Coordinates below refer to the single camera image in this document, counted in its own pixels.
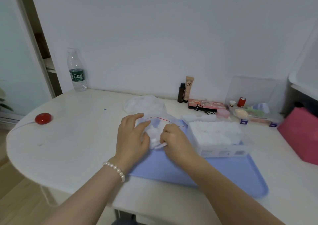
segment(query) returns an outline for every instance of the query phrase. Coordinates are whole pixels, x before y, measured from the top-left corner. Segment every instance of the red button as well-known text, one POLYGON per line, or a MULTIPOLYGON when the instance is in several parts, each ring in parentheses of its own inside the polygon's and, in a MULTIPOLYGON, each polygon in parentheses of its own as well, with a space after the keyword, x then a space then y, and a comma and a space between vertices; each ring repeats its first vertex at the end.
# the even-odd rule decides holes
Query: red button
POLYGON ((47 124, 51 122, 51 120, 52 120, 52 115, 50 115, 49 113, 38 114, 35 117, 35 122, 37 124, 47 124))

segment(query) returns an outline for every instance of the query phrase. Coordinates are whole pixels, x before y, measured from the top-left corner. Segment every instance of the plastic bag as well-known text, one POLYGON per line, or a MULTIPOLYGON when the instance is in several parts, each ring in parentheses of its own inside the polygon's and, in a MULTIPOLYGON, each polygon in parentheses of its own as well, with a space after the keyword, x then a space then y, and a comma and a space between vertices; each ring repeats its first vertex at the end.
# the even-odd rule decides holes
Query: plastic bag
POLYGON ((184 127, 182 120, 179 120, 168 113, 161 114, 147 114, 137 120, 137 124, 150 120, 151 123, 145 128, 145 132, 150 137, 150 149, 159 149, 167 145, 167 143, 160 143, 160 135, 163 128, 167 124, 175 123, 179 127, 184 127))
POLYGON ((128 99, 123 110, 127 114, 144 113, 147 115, 167 113, 164 101, 153 95, 144 95, 128 99))

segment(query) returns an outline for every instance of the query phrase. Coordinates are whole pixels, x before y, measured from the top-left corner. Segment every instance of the cotton pad box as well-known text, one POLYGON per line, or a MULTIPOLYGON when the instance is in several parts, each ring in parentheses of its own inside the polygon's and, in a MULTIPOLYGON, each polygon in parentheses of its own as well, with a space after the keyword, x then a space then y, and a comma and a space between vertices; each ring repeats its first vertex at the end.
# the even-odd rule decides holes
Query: cotton pad box
POLYGON ((246 156, 253 144, 237 123, 228 121, 190 122, 187 136, 197 153, 205 158, 246 156))

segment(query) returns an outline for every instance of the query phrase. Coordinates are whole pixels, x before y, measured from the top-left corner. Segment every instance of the blue tray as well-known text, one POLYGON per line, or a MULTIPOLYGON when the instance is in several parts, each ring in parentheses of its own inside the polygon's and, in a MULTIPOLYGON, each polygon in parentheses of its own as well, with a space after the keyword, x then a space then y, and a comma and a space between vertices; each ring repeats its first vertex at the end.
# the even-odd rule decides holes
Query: blue tray
MULTIPOLYGON (((248 195, 261 198, 268 194, 268 186, 250 155, 206 160, 248 195)), ((149 151, 130 175, 197 187, 186 172, 168 159, 163 149, 149 151)))

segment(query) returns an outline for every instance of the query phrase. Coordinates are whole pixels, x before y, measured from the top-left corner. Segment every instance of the right hand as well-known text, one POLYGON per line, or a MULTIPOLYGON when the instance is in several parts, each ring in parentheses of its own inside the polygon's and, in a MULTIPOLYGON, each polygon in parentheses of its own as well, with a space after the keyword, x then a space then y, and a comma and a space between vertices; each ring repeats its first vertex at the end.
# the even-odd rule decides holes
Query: right hand
POLYGON ((164 151, 168 158, 182 167, 184 164, 199 157, 185 133, 176 124, 167 124, 160 136, 160 143, 166 142, 164 151))

